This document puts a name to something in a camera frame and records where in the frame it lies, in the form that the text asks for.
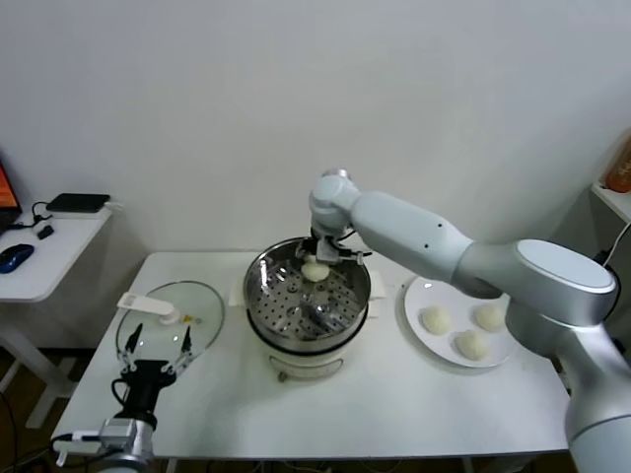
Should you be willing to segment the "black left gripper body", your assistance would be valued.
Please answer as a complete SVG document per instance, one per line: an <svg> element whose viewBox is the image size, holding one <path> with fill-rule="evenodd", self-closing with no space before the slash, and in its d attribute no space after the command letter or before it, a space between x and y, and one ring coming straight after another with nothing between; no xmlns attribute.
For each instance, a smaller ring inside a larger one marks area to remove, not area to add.
<svg viewBox="0 0 631 473"><path fill-rule="evenodd" d="M176 374L167 361L140 360L134 371L123 373L120 379L127 385L121 418L155 420L154 411L162 389L175 383Z"/></svg>

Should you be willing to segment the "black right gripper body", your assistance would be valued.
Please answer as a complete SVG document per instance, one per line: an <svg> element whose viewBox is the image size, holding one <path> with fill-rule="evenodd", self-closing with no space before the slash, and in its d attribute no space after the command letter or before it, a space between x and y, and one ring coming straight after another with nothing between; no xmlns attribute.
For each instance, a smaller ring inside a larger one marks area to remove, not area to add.
<svg viewBox="0 0 631 473"><path fill-rule="evenodd" d="M344 234L330 235L314 227L310 228L310 232L311 232L311 240L313 241L311 243L311 246L314 249L317 249L321 245L330 246L334 248L341 248L342 247L341 242L345 238Z"/></svg>

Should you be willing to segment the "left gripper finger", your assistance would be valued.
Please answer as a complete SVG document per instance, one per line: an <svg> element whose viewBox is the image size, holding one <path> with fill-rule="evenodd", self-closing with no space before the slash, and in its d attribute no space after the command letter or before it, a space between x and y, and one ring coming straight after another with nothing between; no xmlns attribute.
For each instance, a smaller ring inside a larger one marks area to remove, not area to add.
<svg viewBox="0 0 631 473"><path fill-rule="evenodd" d="M185 325L167 336L165 373L179 377L193 362L191 326Z"/></svg>
<svg viewBox="0 0 631 473"><path fill-rule="evenodd" d="M133 322L126 325L121 322L116 331L116 357L119 362L120 374L129 374L137 371L140 359L142 322Z"/></svg>

